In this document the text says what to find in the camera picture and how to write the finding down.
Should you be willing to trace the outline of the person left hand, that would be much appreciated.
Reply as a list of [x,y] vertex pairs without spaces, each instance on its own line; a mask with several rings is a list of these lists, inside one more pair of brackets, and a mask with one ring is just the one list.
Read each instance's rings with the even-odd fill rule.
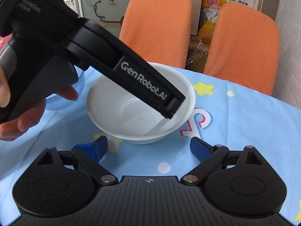
[[[1,108],[8,106],[11,92],[6,75],[1,68]],[[28,131],[29,128],[37,125],[44,114],[46,100],[31,106],[20,117],[1,124],[1,140],[14,141]]]

